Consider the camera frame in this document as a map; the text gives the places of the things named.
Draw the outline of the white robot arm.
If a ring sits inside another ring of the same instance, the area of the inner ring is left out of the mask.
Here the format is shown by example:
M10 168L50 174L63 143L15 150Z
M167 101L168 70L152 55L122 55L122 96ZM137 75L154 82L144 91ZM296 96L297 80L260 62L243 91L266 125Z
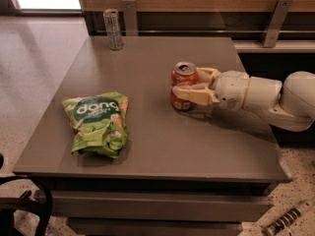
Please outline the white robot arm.
M315 122L315 75L310 72L294 72L282 82L212 68L199 68L197 74L195 85L172 89L176 97L198 105L249 111L292 132L305 131Z

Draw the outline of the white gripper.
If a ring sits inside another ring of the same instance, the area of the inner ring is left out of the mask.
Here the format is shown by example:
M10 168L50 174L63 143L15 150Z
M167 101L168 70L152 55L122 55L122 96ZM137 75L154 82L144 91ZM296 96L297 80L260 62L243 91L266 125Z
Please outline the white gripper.
M175 86L172 92L177 98L188 100L199 105L219 103L227 110L239 110L244 102L250 77L245 72L221 72L214 68L196 68L199 84L192 86Z

